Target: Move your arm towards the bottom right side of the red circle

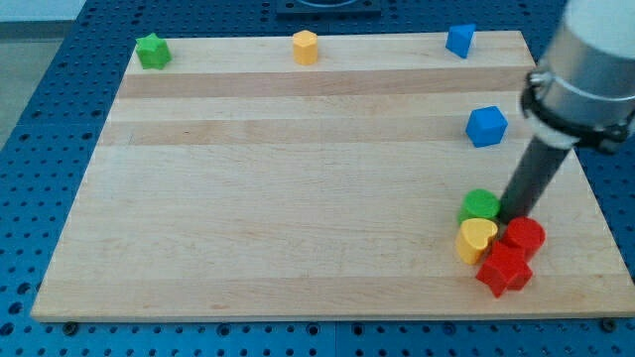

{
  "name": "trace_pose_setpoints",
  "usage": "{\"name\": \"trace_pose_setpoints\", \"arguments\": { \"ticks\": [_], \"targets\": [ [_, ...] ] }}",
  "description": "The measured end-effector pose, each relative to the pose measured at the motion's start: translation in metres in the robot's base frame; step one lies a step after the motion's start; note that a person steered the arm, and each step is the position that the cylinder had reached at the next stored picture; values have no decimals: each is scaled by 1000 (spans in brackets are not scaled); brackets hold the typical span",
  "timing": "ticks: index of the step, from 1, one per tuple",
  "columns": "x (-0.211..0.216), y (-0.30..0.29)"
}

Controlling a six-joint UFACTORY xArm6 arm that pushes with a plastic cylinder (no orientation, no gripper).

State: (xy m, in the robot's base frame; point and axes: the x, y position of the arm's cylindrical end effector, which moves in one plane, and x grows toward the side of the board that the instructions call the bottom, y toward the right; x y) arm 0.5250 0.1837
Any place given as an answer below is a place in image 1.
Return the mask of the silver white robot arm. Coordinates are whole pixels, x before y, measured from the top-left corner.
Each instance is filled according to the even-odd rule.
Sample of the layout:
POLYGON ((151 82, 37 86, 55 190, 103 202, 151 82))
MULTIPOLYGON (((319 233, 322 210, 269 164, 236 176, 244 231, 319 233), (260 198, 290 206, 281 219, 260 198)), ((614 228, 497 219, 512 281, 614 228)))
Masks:
POLYGON ((534 135, 614 153, 634 133, 634 0, 570 0, 521 106, 534 135))

